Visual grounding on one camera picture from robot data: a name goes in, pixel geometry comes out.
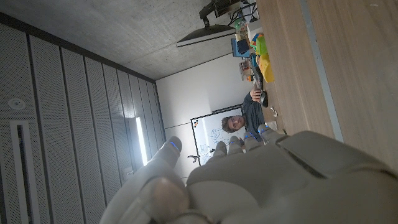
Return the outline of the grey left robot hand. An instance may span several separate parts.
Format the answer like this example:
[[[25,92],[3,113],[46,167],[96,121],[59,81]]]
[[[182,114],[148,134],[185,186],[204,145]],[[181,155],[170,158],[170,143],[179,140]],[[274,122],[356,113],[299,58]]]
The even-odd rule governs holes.
[[[396,223],[397,174],[332,138],[261,125],[217,144],[186,181],[173,136],[113,197],[101,223]]]

